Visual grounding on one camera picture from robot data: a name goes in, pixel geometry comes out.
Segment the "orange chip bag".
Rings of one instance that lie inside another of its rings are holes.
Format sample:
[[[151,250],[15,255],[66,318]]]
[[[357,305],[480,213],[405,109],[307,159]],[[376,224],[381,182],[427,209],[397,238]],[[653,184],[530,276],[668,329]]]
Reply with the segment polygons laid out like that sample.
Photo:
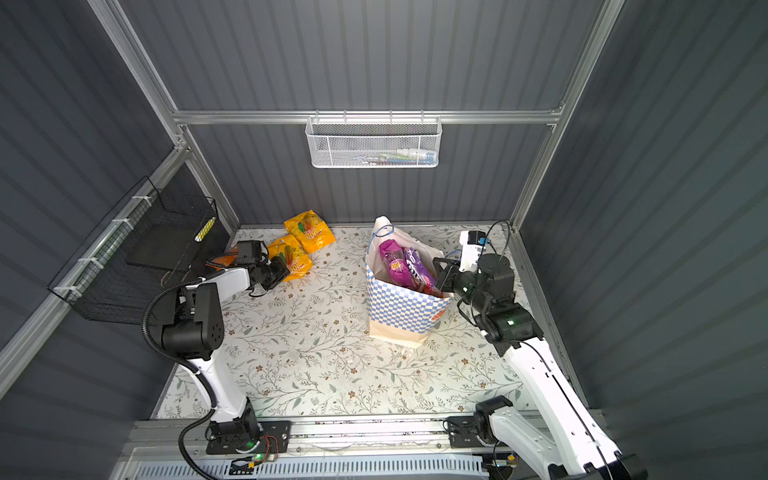
[[[236,265],[238,254],[238,248],[235,247],[228,252],[209,258],[205,264],[214,270],[230,268]]]

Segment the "yellow gummy bag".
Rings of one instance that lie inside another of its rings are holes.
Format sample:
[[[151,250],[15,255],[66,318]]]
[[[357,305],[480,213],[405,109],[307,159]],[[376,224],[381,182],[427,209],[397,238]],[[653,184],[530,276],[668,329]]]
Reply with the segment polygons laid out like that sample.
[[[327,223],[313,210],[286,220],[284,227],[296,237],[307,253],[315,253],[335,242],[335,236]]]
[[[268,246],[268,251],[270,258],[278,257],[286,264],[289,274],[285,278],[285,282],[305,277],[313,266],[309,254],[292,234],[287,234],[273,241]]]

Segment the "yellow gummy bag back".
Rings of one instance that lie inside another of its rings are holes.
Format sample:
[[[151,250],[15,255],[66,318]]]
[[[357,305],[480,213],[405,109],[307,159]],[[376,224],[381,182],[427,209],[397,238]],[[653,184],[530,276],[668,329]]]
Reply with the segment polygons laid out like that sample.
[[[286,220],[284,227],[296,237],[307,253],[315,253],[335,242],[335,236],[327,223],[313,210]]]

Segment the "purple white snack bag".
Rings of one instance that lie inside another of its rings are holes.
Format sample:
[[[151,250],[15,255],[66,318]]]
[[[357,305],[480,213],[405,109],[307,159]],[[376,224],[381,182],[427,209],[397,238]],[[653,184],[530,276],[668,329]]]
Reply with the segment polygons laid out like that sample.
[[[414,289],[419,293],[441,298],[442,292],[437,287],[434,276],[421,260],[419,252],[414,248],[406,247],[403,253]]]

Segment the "blue checkered paper bag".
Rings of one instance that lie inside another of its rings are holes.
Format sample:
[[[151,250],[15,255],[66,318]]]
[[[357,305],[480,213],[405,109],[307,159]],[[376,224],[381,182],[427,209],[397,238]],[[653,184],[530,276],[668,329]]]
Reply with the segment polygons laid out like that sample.
[[[374,222],[365,256],[370,336],[417,348],[450,306],[454,295],[434,287],[419,289],[396,284],[380,253],[380,246],[390,240],[400,247],[418,252],[430,274],[435,273],[432,260],[441,257],[443,252],[395,227],[385,216],[378,217]]]

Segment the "magenta snack bag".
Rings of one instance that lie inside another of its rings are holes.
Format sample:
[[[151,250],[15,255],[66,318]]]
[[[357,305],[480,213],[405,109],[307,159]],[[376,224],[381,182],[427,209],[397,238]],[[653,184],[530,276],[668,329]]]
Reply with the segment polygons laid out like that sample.
[[[386,240],[378,250],[391,281],[397,286],[413,289],[415,285],[402,247],[395,240]]]

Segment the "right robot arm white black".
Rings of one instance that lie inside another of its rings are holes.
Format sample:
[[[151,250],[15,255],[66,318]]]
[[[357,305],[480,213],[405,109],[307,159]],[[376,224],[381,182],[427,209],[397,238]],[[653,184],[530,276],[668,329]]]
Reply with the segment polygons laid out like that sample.
[[[463,317],[517,374],[548,432],[542,434],[503,395],[477,403],[475,431],[485,444],[504,444],[542,479],[645,479],[647,469],[620,450],[576,395],[556,363],[542,328],[515,300],[508,258],[482,254],[473,271],[458,260],[433,261],[437,286],[453,293]]]

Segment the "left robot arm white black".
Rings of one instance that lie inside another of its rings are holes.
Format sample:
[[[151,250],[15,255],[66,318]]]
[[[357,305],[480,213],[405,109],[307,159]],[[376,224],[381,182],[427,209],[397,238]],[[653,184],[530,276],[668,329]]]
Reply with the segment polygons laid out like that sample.
[[[209,409],[204,421],[212,441],[256,443],[261,425],[219,352],[225,339],[222,304],[247,292],[261,297],[285,280],[286,262],[271,257],[260,240],[240,241],[231,261],[210,262],[204,275],[167,293],[154,308],[153,340],[181,361]]]

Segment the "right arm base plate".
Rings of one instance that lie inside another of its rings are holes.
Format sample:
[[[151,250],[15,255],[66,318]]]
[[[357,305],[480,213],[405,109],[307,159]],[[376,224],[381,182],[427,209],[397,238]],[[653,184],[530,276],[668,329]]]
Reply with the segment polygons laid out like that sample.
[[[450,416],[442,422],[452,448],[494,447],[497,439],[484,416]]]

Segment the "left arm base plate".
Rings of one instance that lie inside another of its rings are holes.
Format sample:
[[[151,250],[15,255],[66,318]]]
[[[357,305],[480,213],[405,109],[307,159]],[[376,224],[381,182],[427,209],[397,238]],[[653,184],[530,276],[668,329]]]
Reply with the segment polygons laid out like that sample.
[[[291,438],[290,421],[261,422],[259,435],[245,433],[207,433],[208,455],[282,454]]]

